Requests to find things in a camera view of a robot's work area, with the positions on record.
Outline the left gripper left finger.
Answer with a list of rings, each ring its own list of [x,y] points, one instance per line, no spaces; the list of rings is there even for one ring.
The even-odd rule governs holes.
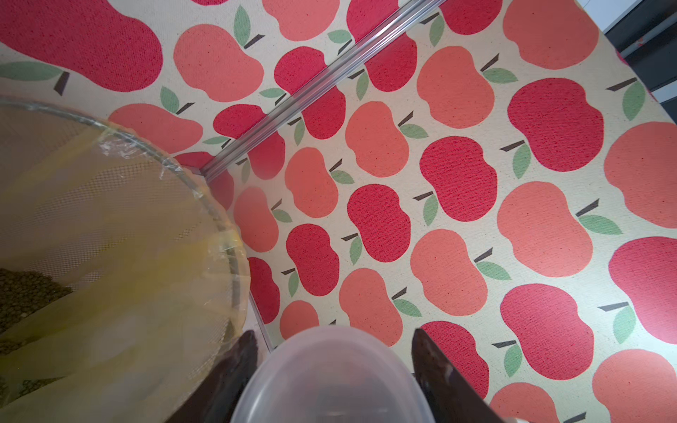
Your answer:
[[[257,370],[254,331],[245,331],[167,422],[229,422]]]

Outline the short jar clear lid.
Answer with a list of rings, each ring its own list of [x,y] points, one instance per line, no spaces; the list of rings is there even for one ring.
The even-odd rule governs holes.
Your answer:
[[[431,422],[405,363],[352,327],[323,326],[282,343],[247,383],[234,422]]]

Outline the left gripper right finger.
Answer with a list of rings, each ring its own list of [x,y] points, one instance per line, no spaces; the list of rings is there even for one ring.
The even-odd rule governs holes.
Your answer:
[[[411,352],[414,378],[435,422],[502,422],[423,329],[415,330]]]

